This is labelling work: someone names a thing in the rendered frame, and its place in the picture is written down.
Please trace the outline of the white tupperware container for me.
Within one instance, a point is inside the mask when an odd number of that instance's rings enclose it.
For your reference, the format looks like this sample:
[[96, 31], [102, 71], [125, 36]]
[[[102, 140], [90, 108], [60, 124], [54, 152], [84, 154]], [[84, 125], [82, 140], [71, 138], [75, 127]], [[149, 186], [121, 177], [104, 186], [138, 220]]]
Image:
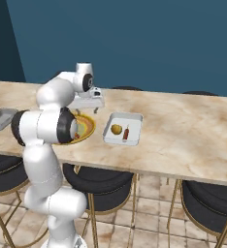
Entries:
[[[122, 132], [114, 135], [111, 131], [113, 124], [120, 125]], [[103, 132], [103, 140], [106, 143], [135, 146], [139, 143], [143, 124], [143, 116], [140, 113], [113, 112], [107, 122]], [[127, 140], [123, 140], [124, 131], [129, 125], [129, 135]]]

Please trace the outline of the black stool with gold legs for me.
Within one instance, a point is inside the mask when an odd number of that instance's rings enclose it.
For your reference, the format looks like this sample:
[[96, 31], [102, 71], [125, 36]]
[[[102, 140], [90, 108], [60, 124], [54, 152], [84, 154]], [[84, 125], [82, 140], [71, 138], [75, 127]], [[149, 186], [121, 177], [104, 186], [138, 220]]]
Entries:
[[23, 160], [16, 156], [0, 155], [0, 197], [16, 194], [18, 204], [10, 214], [6, 222], [3, 221], [0, 216], [0, 227], [3, 233], [4, 240], [11, 248], [30, 248], [32, 245], [38, 243], [48, 232], [46, 229], [37, 239], [31, 243], [17, 246], [14, 244], [12, 237], [7, 229], [8, 223], [16, 213], [18, 207], [21, 205], [22, 200], [20, 198], [18, 190], [23, 188], [29, 183], [28, 176], [25, 172]]
[[167, 231], [174, 209], [177, 189], [180, 189], [182, 209], [200, 230], [214, 235], [214, 248], [222, 248], [227, 238], [227, 186], [177, 179], [172, 197]]
[[137, 175], [129, 171], [80, 167], [65, 163], [62, 166], [67, 182], [86, 196], [94, 248], [99, 248], [96, 216], [117, 212], [133, 196], [132, 217], [135, 217]]

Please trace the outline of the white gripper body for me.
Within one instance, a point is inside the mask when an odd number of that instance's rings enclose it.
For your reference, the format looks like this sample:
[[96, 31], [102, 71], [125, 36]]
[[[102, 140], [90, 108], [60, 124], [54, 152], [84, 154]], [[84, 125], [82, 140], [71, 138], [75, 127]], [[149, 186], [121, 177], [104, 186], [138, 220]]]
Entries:
[[105, 105], [103, 97], [82, 98], [76, 96], [74, 101], [68, 106], [69, 109], [95, 109]]

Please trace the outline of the yellow large plate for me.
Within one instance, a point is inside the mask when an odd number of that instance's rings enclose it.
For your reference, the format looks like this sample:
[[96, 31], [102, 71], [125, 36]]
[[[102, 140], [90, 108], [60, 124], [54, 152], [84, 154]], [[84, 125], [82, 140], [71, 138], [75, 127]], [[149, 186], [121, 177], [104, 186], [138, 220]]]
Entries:
[[71, 144], [81, 142], [81, 141], [89, 138], [94, 133], [95, 128], [96, 128], [96, 123], [91, 116], [89, 116], [85, 113], [77, 114], [75, 111], [73, 111], [73, 115], [75, 115], [75, 117], [77, 118], [77, 122], [78, 122], [77, 133], [81, 137], [79, 139], [73, 139], [70, 142]]

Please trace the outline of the yellow bell pepper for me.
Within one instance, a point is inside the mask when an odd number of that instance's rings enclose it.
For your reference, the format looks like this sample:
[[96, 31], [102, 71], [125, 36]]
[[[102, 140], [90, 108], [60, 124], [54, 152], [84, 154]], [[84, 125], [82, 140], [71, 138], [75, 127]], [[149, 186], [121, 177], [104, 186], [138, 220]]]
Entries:
[[114, 135], [119, 135], [122, 132], [122, 127], [117, 124], [113, 124], [111, 127], [111, 131]]

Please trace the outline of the grey tupperware container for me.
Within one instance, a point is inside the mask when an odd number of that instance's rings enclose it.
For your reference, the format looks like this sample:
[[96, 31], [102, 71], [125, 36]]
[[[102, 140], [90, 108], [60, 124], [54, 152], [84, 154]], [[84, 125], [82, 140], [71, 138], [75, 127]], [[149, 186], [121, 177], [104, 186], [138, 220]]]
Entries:
[[17, 113], [15, 108], [0, 108], [0, 131], [5, 129]]

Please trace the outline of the black stool behind table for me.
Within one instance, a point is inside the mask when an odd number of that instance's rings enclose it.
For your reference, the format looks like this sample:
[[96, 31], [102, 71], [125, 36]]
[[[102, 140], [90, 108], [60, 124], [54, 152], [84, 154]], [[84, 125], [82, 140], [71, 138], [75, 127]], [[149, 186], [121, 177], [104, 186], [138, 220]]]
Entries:
[[112, 89], [143, 91], [142, 89], [134, 87], [134, 86], [114, 86], [112, 87]]
[[189, 94], [189, 95], [204, 95], [204, 96], [218, 96], [217, 94], [210, 93], [207, 91], [186, 91], [182, 94]]

